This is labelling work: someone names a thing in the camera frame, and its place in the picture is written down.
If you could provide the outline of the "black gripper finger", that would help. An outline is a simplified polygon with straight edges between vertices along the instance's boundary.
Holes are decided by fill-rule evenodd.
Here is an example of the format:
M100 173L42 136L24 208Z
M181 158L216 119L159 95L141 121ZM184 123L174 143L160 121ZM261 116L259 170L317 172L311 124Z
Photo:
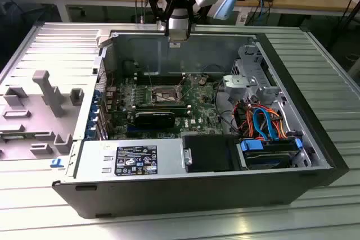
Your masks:
M157 21L165 25L164 34L169 36L169 20L175 10L177 0L148 0L152 13Z
M186 30L186 39L188 39L191 35L192 25L195 23L195 15L193 11L193 5L190 3L186 3L186 10L188 14L188 26Z

